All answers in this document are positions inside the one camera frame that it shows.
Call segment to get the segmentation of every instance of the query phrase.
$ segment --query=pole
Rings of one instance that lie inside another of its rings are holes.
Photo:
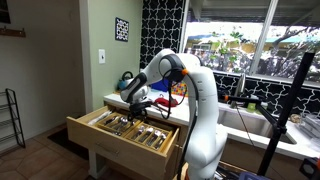
[[[293,107],[293,103],[295,102],[298,93],[301,89],[301,86],[306,78],[309,68],[311,66],[312,60],[315,56],[315,53],[305,53],[302,61],[300,63],[298,72],[292,82],[292,86],[289,90],[289,94],[286,98],[286,103],[283,106],[278,122],[275,126],[273,126],[273,135],[270,138],[269,145],[267,150],[265,151],[263,160],[261,161],[258,175],[265,176],[268,167],[270,165],[271,159],[273,157],[274,152],[276,151],[278,142],[280,140],[281,134],[285,133],[286,123],[288,121],[288,117],[290,115],[291,109]]]

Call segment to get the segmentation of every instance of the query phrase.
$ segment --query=drawer handle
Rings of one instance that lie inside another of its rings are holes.
[[[115,154],[116,156],[118,156],[120,153],[118,150],[114,150],[112,148],[105,147],[101,143],[96,143],[96,145],[101,147],[102,149],[104,149],[105,151],[107,151],[109,153]]]

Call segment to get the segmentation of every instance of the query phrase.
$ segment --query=window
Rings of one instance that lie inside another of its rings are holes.
[[[279,78],[295,77],[306,51],[316,51],[316,56],[306,77],[307,81],[320,82],[320,19],[315,17],[320,2],[290,2],[297,9],[290,10],[286,0],[279,0],[271,26],[258,59],[255,74]]]
[[[303,54],[316,50],[306,80],[320,82],[318,0],[211,0],[201,12],[191,9],[184,52],[198,55],[207,67],[290,79]]]

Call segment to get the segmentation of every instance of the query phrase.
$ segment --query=metal rack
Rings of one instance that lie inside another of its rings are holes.
[[[5,89],[5,92],[0,92],[0,99],[7,102],[6,104],[0,104],[0,128],[3,128],[4,126],[9,126],[9,125],[13,127],[12,134],[5,135],[3,137],[0,136],[0,143],[9,139],[15,138],[17,141],[17,144],[25,148],[26,144],[25,144],[24,136],[22,132],[20,114],[19,114],[15,91],[8,88]],[[10,112],[10,119],[3,119],[3,117],[1,117],[1,113],[3,113],[4,111]]]

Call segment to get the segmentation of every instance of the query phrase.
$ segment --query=drawer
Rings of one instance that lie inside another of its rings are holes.
[[[87,124],[107,110],[108,107],[105,106],[79,119],[67,117],[69,139],[147,178],[163,179],[167,162],[178,139],[179,128],[173,130],[171,138],[158,152]]]

